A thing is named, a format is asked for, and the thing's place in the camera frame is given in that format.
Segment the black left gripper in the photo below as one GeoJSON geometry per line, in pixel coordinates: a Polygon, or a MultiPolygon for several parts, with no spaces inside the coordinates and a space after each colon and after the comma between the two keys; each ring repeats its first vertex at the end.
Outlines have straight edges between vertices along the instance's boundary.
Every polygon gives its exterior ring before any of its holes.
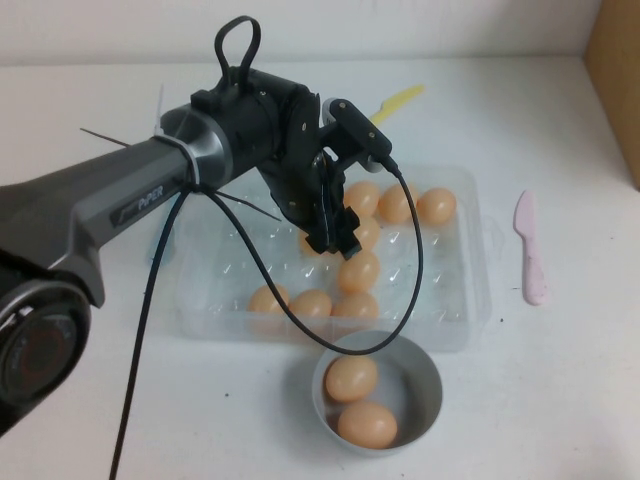
{"type": "Polygon", "coordinates": [[[258,170],[282,215],[309,234],[307,243],[316,253],[334,244],[349,260],[362,250],[355,235],[360,219],[344,203],[344,172],[325,156],[319,115],[319,96],[295,85],[281,111],[281,142],[258,170]]]}

